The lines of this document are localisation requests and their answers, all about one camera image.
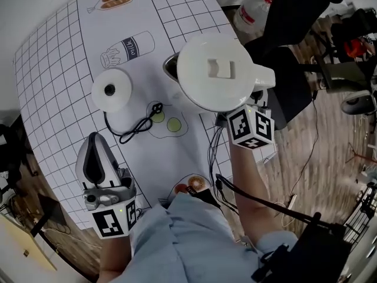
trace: black and white marker cube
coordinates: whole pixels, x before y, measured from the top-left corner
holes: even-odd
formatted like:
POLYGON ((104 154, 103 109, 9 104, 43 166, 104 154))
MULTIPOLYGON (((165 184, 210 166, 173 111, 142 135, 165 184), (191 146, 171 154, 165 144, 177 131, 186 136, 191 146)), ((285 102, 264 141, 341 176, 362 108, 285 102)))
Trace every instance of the black and white marker cube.
POLYGON ((135 200, 104 206, 99 205, 96 210, 89 210, 90 222, 101 239, 128 236, 136 224, 135 200))
POLYGON ((232 142, 247 149, 261 148, 274 141, 274 121, 249 105, 227 116, 232 142))

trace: shirt sleeve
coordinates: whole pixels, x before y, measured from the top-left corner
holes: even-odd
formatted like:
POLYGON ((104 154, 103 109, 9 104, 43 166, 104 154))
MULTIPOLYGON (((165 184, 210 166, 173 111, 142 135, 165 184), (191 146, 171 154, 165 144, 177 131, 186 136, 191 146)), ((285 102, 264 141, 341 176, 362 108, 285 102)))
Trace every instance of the shirt sleeve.
POLYGON ((256 249, 266 254, 275 251, 280 245, 289 245, 288 251, 291 251, 297 242, 297 237, 294 233, 288 231, 276 231, 265 234, 258 243, 256 249))

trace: green circle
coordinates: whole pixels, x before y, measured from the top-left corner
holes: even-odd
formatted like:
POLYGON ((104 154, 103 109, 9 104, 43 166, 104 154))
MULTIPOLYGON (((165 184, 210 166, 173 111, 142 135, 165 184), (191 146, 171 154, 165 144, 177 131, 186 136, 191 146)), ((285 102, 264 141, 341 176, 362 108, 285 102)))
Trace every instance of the green circle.
POLYGON ((178 132, 182 128, 181 121, 175 117, 172 117, 167 122, 167 128, 170 132, 178 132))
POLYGON ((161 111, 161 113, 156 113, 151 119, 153 123, 161 123, 165 119, 164 111, 161 111))

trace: white electric kettle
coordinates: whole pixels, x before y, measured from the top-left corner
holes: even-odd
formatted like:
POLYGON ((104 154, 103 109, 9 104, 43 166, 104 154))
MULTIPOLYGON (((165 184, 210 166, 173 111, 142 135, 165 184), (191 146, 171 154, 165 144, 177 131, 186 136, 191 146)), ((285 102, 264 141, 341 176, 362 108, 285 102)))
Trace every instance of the white electric kettle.
POLYGON ((171 103, 182 111, 230 111, 253 91, 275 86, 272 69, 253 63, 238 40, 223 34, 193 37, 163 65, 171 103))

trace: red label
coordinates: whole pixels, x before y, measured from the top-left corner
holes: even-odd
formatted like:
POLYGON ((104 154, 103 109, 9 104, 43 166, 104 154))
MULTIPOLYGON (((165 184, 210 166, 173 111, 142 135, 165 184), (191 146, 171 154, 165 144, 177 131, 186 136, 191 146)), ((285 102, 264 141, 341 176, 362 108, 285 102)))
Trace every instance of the red label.
POLYGON ((247 12, 245 11, 245 7, 241 6, 241 17, 246 20, 248 23, 254 23, 255 20, 250 17, 247 12))

